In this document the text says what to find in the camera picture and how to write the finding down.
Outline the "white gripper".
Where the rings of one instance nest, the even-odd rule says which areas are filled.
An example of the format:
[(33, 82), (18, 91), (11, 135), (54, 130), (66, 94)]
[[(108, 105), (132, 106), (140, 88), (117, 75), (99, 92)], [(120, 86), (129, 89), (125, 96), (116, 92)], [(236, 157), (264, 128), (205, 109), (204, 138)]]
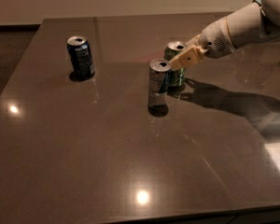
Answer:
[(170, 60), (173, 71), (201, 63), (204, 56), (218, 59), (236, 51), (236, 47), (231, 42), (226, 18), (209, 24), (200, 35), (187, 41), (186, 45), (188, 48)]

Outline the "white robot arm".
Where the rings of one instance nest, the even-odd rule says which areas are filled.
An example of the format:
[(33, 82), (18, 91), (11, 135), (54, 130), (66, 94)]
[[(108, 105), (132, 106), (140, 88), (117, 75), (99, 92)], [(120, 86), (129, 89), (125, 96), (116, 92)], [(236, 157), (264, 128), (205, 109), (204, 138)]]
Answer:
[(187, 42), (171, 60), (173, 70), (193, 66), (205, 57), (218, 59), (253, 43), (280, 41), (280, 0), (254, 0), (214, 21)]

